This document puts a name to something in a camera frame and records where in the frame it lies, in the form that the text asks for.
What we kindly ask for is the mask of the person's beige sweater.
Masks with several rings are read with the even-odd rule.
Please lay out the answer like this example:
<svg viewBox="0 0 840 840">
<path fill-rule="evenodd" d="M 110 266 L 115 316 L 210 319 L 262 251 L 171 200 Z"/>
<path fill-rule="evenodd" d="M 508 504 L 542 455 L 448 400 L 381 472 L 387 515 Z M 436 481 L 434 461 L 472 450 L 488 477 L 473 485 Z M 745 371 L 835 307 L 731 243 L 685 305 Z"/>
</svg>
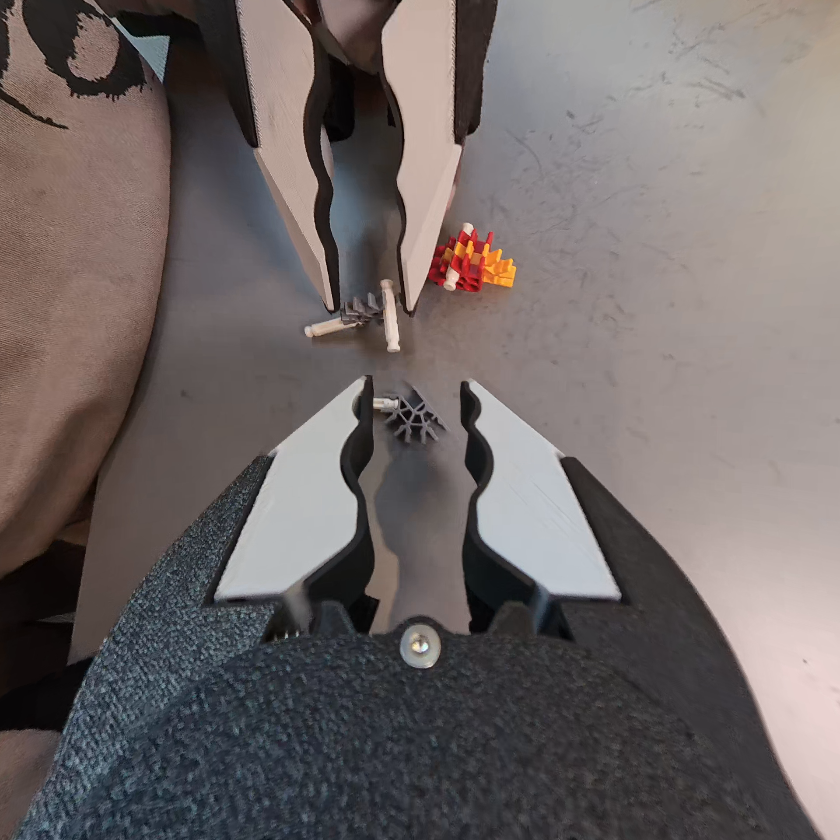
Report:
<svg viewBox="0 0 840 840">
<path fill-rule="evenodd" d="M 162 84 L 94 2 L 2 2 L 1 568 L 70 524 L 128 411 L 170 212 Z"/>
</svg>

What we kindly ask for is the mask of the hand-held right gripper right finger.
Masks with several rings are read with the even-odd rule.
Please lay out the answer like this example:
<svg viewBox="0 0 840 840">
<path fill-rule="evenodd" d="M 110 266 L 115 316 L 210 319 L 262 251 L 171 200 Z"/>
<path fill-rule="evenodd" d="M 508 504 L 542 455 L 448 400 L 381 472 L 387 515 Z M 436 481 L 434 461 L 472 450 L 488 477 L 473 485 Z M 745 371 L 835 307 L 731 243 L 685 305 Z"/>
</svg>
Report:
<svg viewBox="0 0 840 840">
<path fill-rule="evenodd" d="M 462 551 L 469 630 L 507 602 L 537 634 L 570 634 L 562 604 L 622 592 L 563 465 L 564 454 L 476 380 L 462 381 L 465 466 L 476 483 Z"/>
</svg>

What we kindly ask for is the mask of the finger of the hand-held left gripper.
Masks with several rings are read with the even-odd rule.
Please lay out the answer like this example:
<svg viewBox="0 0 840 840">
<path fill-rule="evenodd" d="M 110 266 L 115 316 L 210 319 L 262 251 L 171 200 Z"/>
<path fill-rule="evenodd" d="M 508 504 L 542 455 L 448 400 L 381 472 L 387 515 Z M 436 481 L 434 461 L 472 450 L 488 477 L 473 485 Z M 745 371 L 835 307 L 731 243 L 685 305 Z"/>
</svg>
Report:
<svg viewBox="0 0 840 840">
<path fill-rule="evenodd" d="M 329 311 L 340 306 L 339 253 L 330 226 L 333 180 L 322 146 L 331 95 L 329 56 L 292 2 L 237 2 L 255 158 L 302 268 Z"/>
<path fill-rule="evenodd" d="M 455 141 L 455 47 L 454 1 L 399 2 L 381 31 L 381 79 L 402 133 L 397 258 L 409 315 L 427 282 L 462 154 Z"/>
</svg>

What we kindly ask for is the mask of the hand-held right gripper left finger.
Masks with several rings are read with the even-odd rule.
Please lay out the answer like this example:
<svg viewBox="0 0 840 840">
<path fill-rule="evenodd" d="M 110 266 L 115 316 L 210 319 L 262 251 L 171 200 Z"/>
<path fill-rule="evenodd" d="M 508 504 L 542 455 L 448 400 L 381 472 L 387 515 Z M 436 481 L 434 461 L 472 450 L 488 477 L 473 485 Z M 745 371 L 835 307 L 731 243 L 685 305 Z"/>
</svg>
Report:
<svg viewBox="0 0 840 840">
<path fill-rule="evenodd" d="M 278 602 L 304 628 L 323 602 L 351 612 L 364 600 L 375 569 L 360 482 L 374 450 L 373 396 L 363 375 L 269 452 L 216 605 Z"/>
</svg>

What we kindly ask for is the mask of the grey toy connector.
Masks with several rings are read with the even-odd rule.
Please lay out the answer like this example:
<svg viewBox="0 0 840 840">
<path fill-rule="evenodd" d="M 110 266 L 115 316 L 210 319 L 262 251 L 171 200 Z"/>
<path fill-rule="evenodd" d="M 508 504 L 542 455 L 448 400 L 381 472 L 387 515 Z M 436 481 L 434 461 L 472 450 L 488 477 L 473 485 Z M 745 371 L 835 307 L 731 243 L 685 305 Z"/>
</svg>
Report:
<svg viewBox="0 0 840 840">
<path fill-rule="evenodd" d="M 407 394 L 388 394 L 385 397 L 400 397 L 400 409 L 385 415 L 385 423 L 393 427 L 393 436 L 406 444 L 439 440 L 438 432 L 447 433 L 449 428 L 444 419 L 433 409 L 428 400 L 413 385 L 407 386 Z"/>
<path fill-rule="evenodd" d="M 340 308 L 340 319 L 345 325 L 383 322 L 384 316 L 383 299 L 372 292 L 364 298 L 354 297 L 352 300 L 343 301 Z"/>
</svg>

